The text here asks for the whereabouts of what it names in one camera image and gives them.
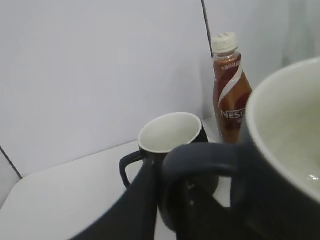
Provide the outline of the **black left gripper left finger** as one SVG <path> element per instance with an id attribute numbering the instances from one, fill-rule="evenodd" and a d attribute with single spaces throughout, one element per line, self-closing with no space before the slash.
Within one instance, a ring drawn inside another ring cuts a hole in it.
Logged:
<path id="1" fill-rule="evenodd" d="M 74 240 L 153 240 L 159 179 L 156 166 L 145 162 L 121 198 Z"/>

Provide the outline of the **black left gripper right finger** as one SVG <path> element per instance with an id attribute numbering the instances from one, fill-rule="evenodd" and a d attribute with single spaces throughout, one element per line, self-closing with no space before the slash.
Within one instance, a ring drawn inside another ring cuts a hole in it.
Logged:
<path id="1" fill-rule="evenodd" d="M 240 232 L 227 211 L 213 198 L 217 177 L 182 179 L 175 185 L 177 200 L 176 237 L 178 240 L 238 240 Z"/>

